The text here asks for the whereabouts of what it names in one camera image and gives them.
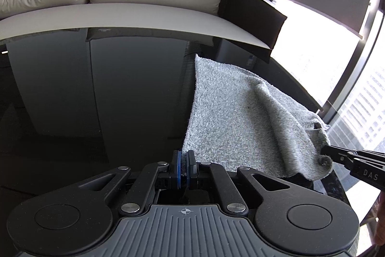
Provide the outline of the person's right hand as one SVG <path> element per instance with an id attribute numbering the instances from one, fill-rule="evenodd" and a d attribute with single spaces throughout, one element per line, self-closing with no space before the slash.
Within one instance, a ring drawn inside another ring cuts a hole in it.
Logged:
<path id="1" fill-rule="evenodd" d="M 377 211 L 377 227 L 375 230 L 375 244 L 378 246 L 384 245 L 385 242 L 385 194 L 381 192 L 379 198 L 379 207 Z"/>

